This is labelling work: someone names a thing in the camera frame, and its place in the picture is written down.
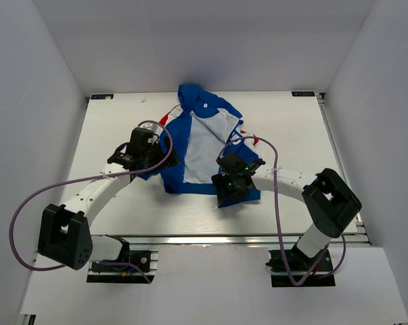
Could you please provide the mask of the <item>blue white red jacket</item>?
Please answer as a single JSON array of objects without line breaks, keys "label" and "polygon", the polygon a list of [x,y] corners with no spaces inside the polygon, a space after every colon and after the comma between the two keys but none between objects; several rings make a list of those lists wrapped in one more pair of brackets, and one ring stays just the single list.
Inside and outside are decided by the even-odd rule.
[{"label": "blue white red jacket", "polygon": [[227,100],[197,85],[178,88],[179,105],[165,114],[160,124],[173,139],[173,150],[181,161],[168,169],[151,171],[139,177],[147,180],[159,174],[169,194],[215,195],[211,177],[221,172],[216,159],[224,153],[236,154],[248,164],[258,160],[257,139],[240,140],[249,132],[242,129],[243,115]]}]

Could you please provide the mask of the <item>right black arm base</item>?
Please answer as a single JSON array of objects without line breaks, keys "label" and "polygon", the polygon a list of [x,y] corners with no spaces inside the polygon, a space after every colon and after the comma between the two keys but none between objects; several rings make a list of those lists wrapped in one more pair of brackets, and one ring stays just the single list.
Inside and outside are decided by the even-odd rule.
[{"label": "right black arm base", "polygon": [[[297,255],[293,255],[290,251],[286,251],[287,260],[292,272],[292,277],[296,282],[306,274],[309,268],[314,263],[313,260],[305,261]],[[282,260],[280,250],[269,251],[269,260],[265,266],[271,275],[271,285],[273,288],[289,288],[294,287],[288,277],[285,265]],[[330,252],[326,250],[323,258],[315,266],[308,278],[302,284],[303,287],[335,287],[336,281],[334,275],[326,276],[334,269]]]}]

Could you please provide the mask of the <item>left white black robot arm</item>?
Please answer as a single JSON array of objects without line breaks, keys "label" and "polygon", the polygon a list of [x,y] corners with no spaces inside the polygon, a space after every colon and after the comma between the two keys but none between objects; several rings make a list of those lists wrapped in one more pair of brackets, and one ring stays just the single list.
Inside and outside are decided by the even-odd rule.
[{"label": "left white black robot arm", "polygon": [[170,132],[158,135],[138,126],[130,140],[115,149],[96,177],[60,205],[43,211],[38,252],[75,270],[88,262],[106,263],[116,270],[129,265],[129,243],[117,236],[91,235],[90,227],[101,210],[141,174],[159,172],[180,163]]}]

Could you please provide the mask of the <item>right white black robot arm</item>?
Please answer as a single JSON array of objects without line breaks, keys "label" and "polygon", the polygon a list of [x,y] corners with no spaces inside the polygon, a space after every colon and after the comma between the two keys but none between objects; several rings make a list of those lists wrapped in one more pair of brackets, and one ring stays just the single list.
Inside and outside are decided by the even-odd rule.
[{"label": "right white black robot arm", "polygon": [[219,206],[237,203],[253,190],[272,192],[305,204],[311,226],[291,249],[294,265],[307,270],[333,238],[342,235],[362,204],[339,174],[329,168],[305,174],[265,166],[261,159],[247,163],[235,152],[217,159],[221,172],[212,176]]}]

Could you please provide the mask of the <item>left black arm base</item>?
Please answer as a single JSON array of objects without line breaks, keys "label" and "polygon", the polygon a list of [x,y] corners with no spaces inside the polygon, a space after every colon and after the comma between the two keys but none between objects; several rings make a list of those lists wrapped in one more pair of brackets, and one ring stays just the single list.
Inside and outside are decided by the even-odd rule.
[{"label": "left black arm base", "polygon": [[150,284],[158,268],[158,248],[146,245],[127,246],[115,261],[91,262],[87,283],[93,284]]}]

